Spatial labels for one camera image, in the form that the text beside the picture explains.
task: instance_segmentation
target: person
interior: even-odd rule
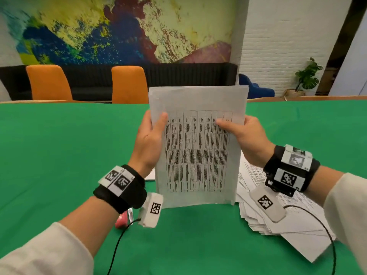
[[[149,110],[143,117],[128,163],[142,177],[146,177],[158,162],[167,118],[163,113],[152,127]],[[217,120],[216,124],[236,136],[251,164],[263,168],[272,157],[275,145],[269,141],[257,118],[246,116],[244,125],[224,120]],[[367,181],[320,166],[304,194],[324,207],[332,230],[351,249],[367,273]],[[112,206],[92,196],[64,219],[0,259],[0,274],[93,274],[93,258],[118,216]]]

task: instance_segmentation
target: person's left arm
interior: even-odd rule
[[[158,162],[168,116],[154,127],[148,110],[139,127],[128,165],[145,178]],[[93,257],[119,214],[104,200],[90,197],[60,222],[0,259],[2,275],[89,275]]]

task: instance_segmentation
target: black sofa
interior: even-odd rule
[[[108,101],[112,99],[114,65],[61,66],[74,100]],[[30,100],[32,93],[26,66],[0,67],[0,80],[12,100]],[[227,86],[236,83],[237,66],[231,63],[147,64],[141,65],[149,87]]]

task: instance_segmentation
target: hand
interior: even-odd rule
[[[269,141],[256,117],[246,116],[244,125],[221,119],[215,123],[236,136],[245,158],[252,165],[264,168],[274,153],[275,145]]]
[[[162,133],[167,124],[168,114],[162,113],[152,127],[150,110],[146,111],[138,129],[134,150],[127,165],[145,178],[157,164],[162,150]]]

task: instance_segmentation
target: orange chair backrest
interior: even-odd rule
[[[26,67],[34,100],[73,100],[62,68],[54,64]]]
[[[142,67],[112,68],[112,103],[148,104],[148,86]]]

